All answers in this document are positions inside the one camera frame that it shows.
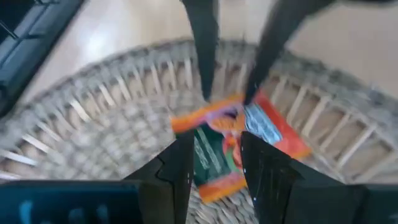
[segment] plastic wrapper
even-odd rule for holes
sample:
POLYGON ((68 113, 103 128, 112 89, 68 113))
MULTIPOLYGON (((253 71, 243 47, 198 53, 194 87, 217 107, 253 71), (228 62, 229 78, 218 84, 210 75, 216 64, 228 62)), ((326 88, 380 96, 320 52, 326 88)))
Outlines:
POLYGON ((246 186, 239 150, 242 131, 259 136, 295 159, 310 153, 264 94, 257 94, 245 107, 242 99, 234 95, 171 120, 176 137, 195 130, 193 179, 205 203, 246 186))

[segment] black device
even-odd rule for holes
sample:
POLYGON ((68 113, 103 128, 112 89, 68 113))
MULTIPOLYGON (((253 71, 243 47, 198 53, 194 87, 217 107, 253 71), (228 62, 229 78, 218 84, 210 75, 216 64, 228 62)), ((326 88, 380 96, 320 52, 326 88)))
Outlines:
POLYGON ((14 107, 84 0, 0 0, 0 118, 14 107))
POLYGON ((193 132, 121 181, 22 180, 0 185, 0 223, 181 224, 193 176, 193 132))

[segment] basket weave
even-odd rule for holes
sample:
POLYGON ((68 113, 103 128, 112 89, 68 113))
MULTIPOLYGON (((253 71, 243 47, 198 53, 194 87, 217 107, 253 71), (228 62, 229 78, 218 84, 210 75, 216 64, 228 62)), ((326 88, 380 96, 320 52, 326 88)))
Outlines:
MULTIPOLYGON (((243 90, 256 46, 220 41, 212 100, 243 90)), ((0 181, 122 179, 174 140, 170 115, 207 103, 191 40, 134 49, 83 69, 3 119, 0 181)), ((352 76, 288 52, 263 86, 313 154, 303 162, 346 183, 398 182, 398 103, 352 76)), ((202 204, 189 223, 257 223, 246 189, 202 204)))

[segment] colorful packet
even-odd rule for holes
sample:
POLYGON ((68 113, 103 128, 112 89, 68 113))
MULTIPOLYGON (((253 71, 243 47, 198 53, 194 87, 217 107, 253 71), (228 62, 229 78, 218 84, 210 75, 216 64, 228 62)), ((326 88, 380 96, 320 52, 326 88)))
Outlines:
POLYGON ((244 108, 242 100, 241 95, 231 96, 171 120, 177 137, 195 129, 193 179, 205 203, 246 186, 239 150, 242 131, 263 138, 295 159, 311 152, 263 93, 244 108))

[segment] wooden floor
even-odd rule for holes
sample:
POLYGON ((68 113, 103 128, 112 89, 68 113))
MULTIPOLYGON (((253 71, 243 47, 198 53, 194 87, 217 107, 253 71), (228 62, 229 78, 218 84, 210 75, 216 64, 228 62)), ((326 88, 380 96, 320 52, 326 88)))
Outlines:
MULTIPOLYGON (((221 36, 256 41, 271 4, 270 0, 220 0, 221 36)), ((308 22, 289 47, 398 96, 397 21, 398 7, 339 5, 308 22)), ((22 101, 111 54, 190 35, 179 0, 87 1, 22 101)))

